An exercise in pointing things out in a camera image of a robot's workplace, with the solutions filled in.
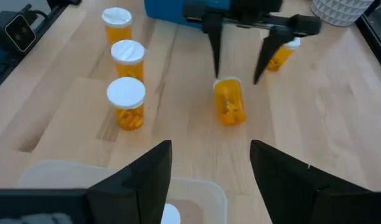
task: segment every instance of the wooden table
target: wooden table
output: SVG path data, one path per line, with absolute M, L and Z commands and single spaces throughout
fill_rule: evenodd
M 116 77 L 100 19 L 134 15 L 147 49 L 146 122 L 120 130 L 105 91 Z M 311 15 L 288 0 L 282 15 Z M 214 107 L 212 52 L 201 31 L 146 17 L 143 1 L 86 0 L 68 7 L 0 87 L 0 187 L 24 168 L 66 159 L 121 168 L 164 139 L 173 176 L 212 180 L 226 192 L 229 223 L 269 223 L 248 158 L 261 139 L 331 174 L 381 190 L 381 67 L 355 26 L 323 25 L 278 73 L 252 85 L 265 30 L 225 26 L 221 76 L 242 80 L 247 122 L 223 127 Z

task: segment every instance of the pill bottle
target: pill bottle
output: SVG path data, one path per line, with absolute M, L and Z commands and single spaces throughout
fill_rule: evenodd
M 169 203 L 164 205 L 161 224 L 181 224 L 181 214 L 175 206 Z
M 111 46 L 119 77 L 133 77 L 143 82 L 145 48 L 135 40 L 121 40 Z
M 131 77 L 119 78 L 110 83 L 106 94 L 115 107 L 119 127 L 131 131 L 142 126 L 146 94 L 142 82 Z
M 133 17 L 128 10 L 119 7 L 105 9 L 102 12 L 102 19 L 105 22 L 106 34 L 110 45 L 119 40 L 132 38 L 131 24 Z
M 279 68 L 287 61 L 290 55 L 300 46 L 301 39 L 294 38 L 291 42 L 284 44 L 270 60 L 266 69 L 269 71 L 277 72 Z
M 214 92 L 219 116 L 224 125 L 237 125 L 246 120 L 242 87 L 237 77 L 216 80 Z

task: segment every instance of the black cable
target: black cable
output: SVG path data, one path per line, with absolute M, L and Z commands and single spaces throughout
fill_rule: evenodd
M 28 12 L 31 9 L 32 5 L 27 4 L 23 7 L 23 9 L 20 11 L 21 14 Z
M 48 19 L 48 15 L 45 14 L 44 12 L 40 11 L 40 10 L 30 10 L 29 12 L 36 13 L 36 14 L 41 15 L 42 17 L 44 17 L 44 19 Z

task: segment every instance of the plastic bin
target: plastic bin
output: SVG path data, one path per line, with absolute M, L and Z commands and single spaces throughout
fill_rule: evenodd
M 88 188 L 115 172 L 117 170 L 85 166 L 73 161 L 47 160 L 25 170 L 17 188 Z M 182 224 L 227 223 L 227 198 L 213 182 L 172 178 L 167 203 L 178 208 Z
M 146 14 L 149 17 L 175 22 L 182 25 L 201 28 L 200 24 L 187 22 L 182 16 L 184 2 L 200 0 L 144 0 Z M 207 5 L 218 9 L 229 9 L 230 0 L 205 0 Z

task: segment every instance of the clear plastic container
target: clear plastic container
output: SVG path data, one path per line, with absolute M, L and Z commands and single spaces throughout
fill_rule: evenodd
M 115 172 L 117 170 L 86 166 L 74 161 L 47 160 L 25 170 L 17 188 L 88 188 Z M 173 177 L 167 203 L 178 209 L 183 224 L 227 224 L 227 198 L 221 187 L 213 182 Z
M 224 125 L 237 125 L 246 120 L 242 86 L 237 77 L 227 77 L 214 82 L 215 101 Z
M 119 7 L 105 9 L 102 12 L 102 19 L 105 22 L 106 34 L 110 45 L 119 40 L 132 39 L 131 24 L 133 17 L 128 10 Z
M 131 131 L 142 126 L 144 121 L 145 86 L 132 77 L 123 77 L 110 83 L 106 94 L 115 107 L 118 126 Z
M 269 71 L 277 72 L 280 67 L 287 61 L 290 55 L 300 46 L 301 38 L 296 37 L 293 41 L 284 44 L 273 56 L 268 64 Z
M 134 40 L 121 40 L 111 46 L 119 77 L 133 77 L 143 82 L 145 48 Z

